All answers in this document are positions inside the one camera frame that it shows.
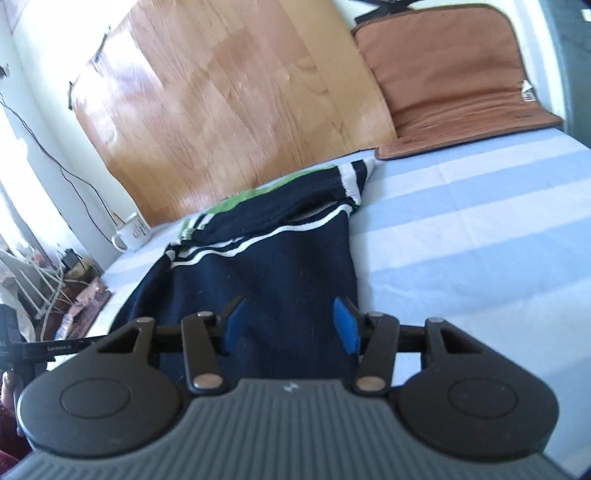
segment green fabric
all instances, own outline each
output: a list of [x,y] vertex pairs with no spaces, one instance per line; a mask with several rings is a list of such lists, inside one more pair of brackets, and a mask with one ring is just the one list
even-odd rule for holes
[[[227,198],[226,200],[222,200],[221,202],[212,206],[209,210],[205,211],[204,214],[207,215],[208,213],[210,213],[212,215],[215,215],[217,213],[229,212],[236,205],[238,205],[242,202],[245,202],[245,201],[250,200],[254,197],[258,197],[260,195],[264,195],[266,193],[272,192],[273,190],[278,189],[279,187],[282,187],[283,185],[291,182],[292,180],[295,180],[299,177],[303,177],[304,175],[308,175],[308,173],[314,173],[315,171],[320,171],[320,170],[328,170],[329,168],[337,168],[337,165],[326,165],[324,167],[312,168],[311,170],[300,170],[300,171],[296,171],[294,173],[290,173],[289,175],[286,175],[285,177],[277,180],[274,184],[269,185],[268,187],[258,187],[256,189],[246,190],[242,193],[238,193],[236,195],[233,195],[233,196]],[[195,225],[193,225],[193,228],[189,228],[189,225],[191,225],[191,221],[194,221],[194,220],[191,220],[190,218],[185,218],[185,220],[183,220],[183,224],[181,225],[181,230],[178,234],[179,239],[191,240],[193,233],[196,230]]]
[[269,193],[269,192],[285,185],[286,183],[291,182],[292,180],[295,180],[299,177],[303,177],[304,175],[308,175],[308,173],[314,173],[315,171],[320,171],[320,170],[328,170],[329,168],[336,168],[336,165],[328,165],[325,167],[314,168],[312,170],[300,170],[300,171],[296,171],[294,173],[290,173],[289,175],[286,175],[285,177],[281,178],[280,180],[277,180],[273,185],[269,185],[268,187],[258,187],[257,189],[252,189],[252,190],[246,190],[246,191],[244,191],[242,193],[238,193],[226,200],[223,200],[220,203],[211,207],[205,213],[228,212],[228,211],[232,210],[239,203],[245,202],[246,200],[249,200],[254,197],[258,197],[259,195],[264,195],[266,193]]

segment gray ribbed base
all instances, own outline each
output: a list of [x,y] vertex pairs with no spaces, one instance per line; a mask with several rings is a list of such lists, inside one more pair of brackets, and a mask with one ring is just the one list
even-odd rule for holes
[[339,381],[242,380],[194,400],[179,424],[127,455],[71,460],[35,452],[6,480],[568,480],[541,455],[476,464],[409,435],[385,402]]

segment brown seat pad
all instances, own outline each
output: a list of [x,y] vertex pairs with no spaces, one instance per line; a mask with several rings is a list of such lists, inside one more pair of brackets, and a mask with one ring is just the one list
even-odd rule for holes
[[495,8],[403,12],[370,20],[353,33],[398,134],[378,148],[378,158],[561,123],[522,97],[527,75],[517,39]]

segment wooden headboard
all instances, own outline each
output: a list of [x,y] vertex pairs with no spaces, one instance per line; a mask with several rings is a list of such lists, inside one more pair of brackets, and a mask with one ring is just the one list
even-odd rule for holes
[[72,103],[151,225],[396,138],[331,0],[141,0]]

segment light blue striped bedsheet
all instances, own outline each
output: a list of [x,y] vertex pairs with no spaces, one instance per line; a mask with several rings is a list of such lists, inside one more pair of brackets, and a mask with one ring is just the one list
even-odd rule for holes
[[[342,163],[372,156],[360,152]],[[161,227],[105,273],[111,321],[172,240]],[[351,217],[364,311],[406,324],[443,316],[545,380],[560,402],[547,453],[591,463],[591,151],[555,129],[378,162]],[[418,371],[399,355],[395,383]]]

